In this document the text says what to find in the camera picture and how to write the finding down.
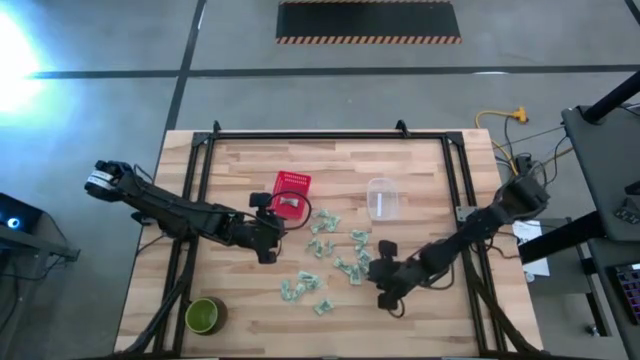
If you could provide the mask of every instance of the green cup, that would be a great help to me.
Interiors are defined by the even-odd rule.
[[[227,321],[227,306],[215,297],[196,299],[187,308],[184,321],[198,335],[217,333]]]

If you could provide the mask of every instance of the concrete floor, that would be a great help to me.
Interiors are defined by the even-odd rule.
[[[11,31],[0,34],[13,35],[0,37],[0,44],[8,42],[17,50],[3,54],[0,77],[14,75],[15,69],[177,70],[196,3],[1,2],[0,26]],[[276,0],[209,0],[192,68],[640,63],[640,27],[623,0],[453,3],[464,38],[459,46],[303,47],[275,45]],[[194,78],[187,82],[176,128],[209,129],[213,120],[227,129],[389,128],[397,119],[411,128],[468,128],[478,111],[525,106],[531,121],[511,126],[515,140],[558,126],[562,109],[589,104],[628,76]],[[0,82],[5,174],[0,191],[51,213],[82,249],[77,263],[53,271],[42,283],[19,333],[15,358],[72,359],[112,349],[140,227],[130,220],[130,208],[99,202],[82,187],[97,159],[154,170],[175,88],[175,78]],[[483,124],[504,141],[502,119],[487,117]],[[521,142],[514,151],[546,159],[563,136],[556,131]],[[578,217],[593,209],[573,154],[559,161],[559,176],[549,191],[552,200],[542,217]],[[582,332],[592,322],[583,297],[532,295],[546,350],[626,358],[617,337],[591,338]]]

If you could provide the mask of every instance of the bright light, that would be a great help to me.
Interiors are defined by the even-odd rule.
[[[24,79],[40,66],[27,37],[2,9],[0,34],[0,113],[15,112],[40,91],[39,81]]]
[[[7,220],[7,226],[9,227],[9,229],[17,229],[18,226],[20,226],[20,220],[18,220],[17,218],[11,218]]]

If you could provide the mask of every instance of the wooden tabletop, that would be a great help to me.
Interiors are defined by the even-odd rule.
[[[479,206],[488,205],[500,177],[486,130],[462,130]],[[156,184],[175,194],[182,192],[193,131],[167,133]],[[192,199],[196,198],[203,156],[199,157]],[[279,170],[309,174],[309,199],[314,208],[326,208],[342,218],[335,233],[322,233],[324,242],[337,246],[331,258],[317,259],[305,252],[312,234],[308,227],[292,231],[283,241],[282,255],[273,265],[260,265],[253,251],[226,248],[200,240],[191,298],[216,296],[229,308],[225,328],[212,336],[186,331],[184,356],[472,356],[477,345],[470,316],[464,273],[455,264],[455,283],[446,291],[416,289],[405,297],[406,315],[391,317],[376,307],[378,291],[365,281],[352,286],[335,256],[355,262],[352,230],[370,233],[367,251],[377,255],[379,240],[399,244],[406,257],[427,242],[455,231],[442,147],[435,140],[233,140],[216,141],[207,201],[243,211],[251,192],[271,192]],[[456,163],[457,179],[462,186]],[[372,178],[396,182],[400,198],[398,220],[372,222],[366,190]],[[147,228],[141,245],[159,235]],[[517,254],[512,238],[496,238],[507,255]],[[116,350],[130,345],[158,309],[171,242],[163,239],[145,249],[134,266]],[[505,260],[489,253],[500,305],[534,346],[541,348],[538,326],[519,259]],[[280,284],[296,284],[298,271],[319,275],[324,286],[290,304],[281,299]],[[436,285],[450,280],[445,276]],[[335,309],[322,317],[313,305],[328,298]],[[483,309],[487,336],[492,331]],[[175,316],[166,346],[171,345]]]

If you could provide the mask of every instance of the red basket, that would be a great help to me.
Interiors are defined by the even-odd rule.
[[[309,187],[311,186],[311,176],[296,174],[288,171],[278,172],[276,183],[273,185],[273,193],[277,194],[282,191],[295,191],[299,194],[307,196],[309,193]],[[289,204],[280,204],[280,197],[298,199],[298,207],[291,206]],[[295,194],[282,194],[273,198],[271,202],[271,209],[275,210],[276,214],[282,216],[285,219],[297,220],[305,214],[305,208],[307,203],[298,195]]]

